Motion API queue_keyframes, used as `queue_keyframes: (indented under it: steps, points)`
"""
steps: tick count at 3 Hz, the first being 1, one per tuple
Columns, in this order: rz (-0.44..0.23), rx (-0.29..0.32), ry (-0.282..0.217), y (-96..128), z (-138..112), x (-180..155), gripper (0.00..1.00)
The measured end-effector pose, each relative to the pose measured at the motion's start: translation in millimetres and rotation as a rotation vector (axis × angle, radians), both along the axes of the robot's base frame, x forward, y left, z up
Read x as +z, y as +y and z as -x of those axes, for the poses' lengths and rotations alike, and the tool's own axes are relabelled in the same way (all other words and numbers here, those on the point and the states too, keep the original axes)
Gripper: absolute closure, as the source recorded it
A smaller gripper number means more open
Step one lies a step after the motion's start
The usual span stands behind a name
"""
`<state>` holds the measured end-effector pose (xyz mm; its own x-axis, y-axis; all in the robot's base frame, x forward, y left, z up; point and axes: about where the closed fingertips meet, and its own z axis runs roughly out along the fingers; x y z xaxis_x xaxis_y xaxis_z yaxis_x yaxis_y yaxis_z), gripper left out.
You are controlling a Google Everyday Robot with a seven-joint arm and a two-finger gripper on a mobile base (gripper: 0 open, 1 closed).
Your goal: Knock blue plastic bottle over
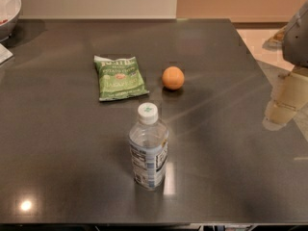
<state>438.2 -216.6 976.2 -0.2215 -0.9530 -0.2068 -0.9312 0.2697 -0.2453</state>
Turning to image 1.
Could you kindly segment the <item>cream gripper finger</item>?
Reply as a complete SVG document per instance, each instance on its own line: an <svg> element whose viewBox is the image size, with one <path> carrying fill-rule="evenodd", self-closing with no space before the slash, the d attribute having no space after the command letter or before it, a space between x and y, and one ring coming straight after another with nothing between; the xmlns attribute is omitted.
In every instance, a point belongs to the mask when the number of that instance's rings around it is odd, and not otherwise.
<svg viewBox="0 0 308 231"><path fill-rule="evenodd" d="M280 72L265 110L266 125L286 125L308 103L308 68Z"/></svg>

